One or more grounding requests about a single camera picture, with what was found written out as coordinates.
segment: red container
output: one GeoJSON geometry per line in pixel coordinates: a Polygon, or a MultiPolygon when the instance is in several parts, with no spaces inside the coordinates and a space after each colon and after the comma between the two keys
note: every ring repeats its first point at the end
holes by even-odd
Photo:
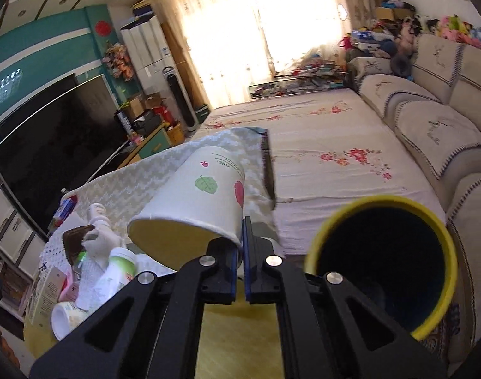
{"type": "Polygon", "coordinates": [[[171,112],[166,109],[166,107],[164,107],[164,106],[154,107],[153,112],[157,115],[160,114],[161,119],[163,121],[167,121],[172,126],[175,125],[174,117],[172,116],[171,112]]]}
{"type": "Polygon", "coordinates": [[[351,45],[351,37],[350,36],[344,36],[344,38],[339,41],[338,46],[340,48],[343,48],[344,50],[352,49],[353,46],[351,45]]]}

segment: teal wall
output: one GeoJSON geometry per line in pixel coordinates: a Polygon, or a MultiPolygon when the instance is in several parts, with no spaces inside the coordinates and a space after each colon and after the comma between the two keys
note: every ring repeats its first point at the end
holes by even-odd
{"type": "Polygon", "coordinates": [[[77,75],[80,83],[104,74],[119,103],[138,93],[141,88],[136,80],[115,79],[99,61],[107,41],[116,43],[118,39],[106,5],[45,17],[0,36],[0,64],[6,60],[12,63],[0,71],[0,116],[44,84],[92,62],[98,64],[77,75]],[[100,20],[111,24],[112,32],[107,37],[95,32],[100,20]],[[82,32],[65,39],[64,34],[77,30],[82,32]],[[36,50],[39,43],[52,38],[55,40],[47,41],[45,48],[36,50]],[[23,50],[28,52],[22,58],[10,60],[23,50]]]}

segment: green leaf print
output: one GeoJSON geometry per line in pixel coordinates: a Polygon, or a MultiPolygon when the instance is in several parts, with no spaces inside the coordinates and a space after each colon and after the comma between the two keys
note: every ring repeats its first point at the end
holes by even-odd
{"type": "Polygon", "coordinates": [[[200,191],[205,191],[210,194],[215,194],[218,190],[218,183],[216,182],[216,180],[214,180],[214,178],[202,177],[201,175],[200,178],[195,181],[195,186],[200,191]]]}

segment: sheer curtain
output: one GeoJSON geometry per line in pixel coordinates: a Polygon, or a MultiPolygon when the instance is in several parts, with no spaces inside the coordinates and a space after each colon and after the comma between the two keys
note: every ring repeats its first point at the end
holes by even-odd
{"type": "Polygon", "coordinates": [[[313,47],[320,47],[326,58],[335,59],[337,43],[350,31],[337,0],[256,0],[256,5],[276,71],[313,47]]]}
{"type": "Polygon", "coordinates": [[[212,108],[249,101],[249,85],[271,78],[249,0],[159,0],[159,4],[169,22],[173,17],[179,23],[212,108]]]}
{"type": "Polygon", "coordinates": [[[335,59],[337,43],[370,18],[369,0],[150,0],[182,47],[209,105],[250,100],[249,85],[311,48],[335,59]]]}

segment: yellow rim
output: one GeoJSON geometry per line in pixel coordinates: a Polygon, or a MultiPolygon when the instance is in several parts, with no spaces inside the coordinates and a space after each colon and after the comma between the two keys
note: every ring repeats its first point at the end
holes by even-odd
{"type": "Polygon", "coordinates": [[[417,215],[431,227],[433,232],[435,232],[437,235],[442,246],[446,275],[444,278],[444,286],[442,288],[441,296],[439,297],[437,305],[433,309],[432,313],[418,328],[416,328],[416,330],[411,332],[411,335],[414,339],[423,340],[442,320],[449,308],[449,305],[451,304],[451,299],[453,298],[454,289],[456,287],[458,262],[456,260],[456,251],[454,250],[453,240],[451,239],[448,230],[432,211],[420,203],[403,198],[401,196],[379,195],[360,198],[359,200],[345,206],[343,209],[325,221],[321,226],[320,230],[312,241],[312,245],[307,253],[307,257],[305,257],[304,270],[307,273],[311,273],[313,275],[316,274],[320,252],[325,241],[343,221],[355,215],[356,213],[365,210],[366,208],[379,207],[403,208],[406,211],[417,215]]]}

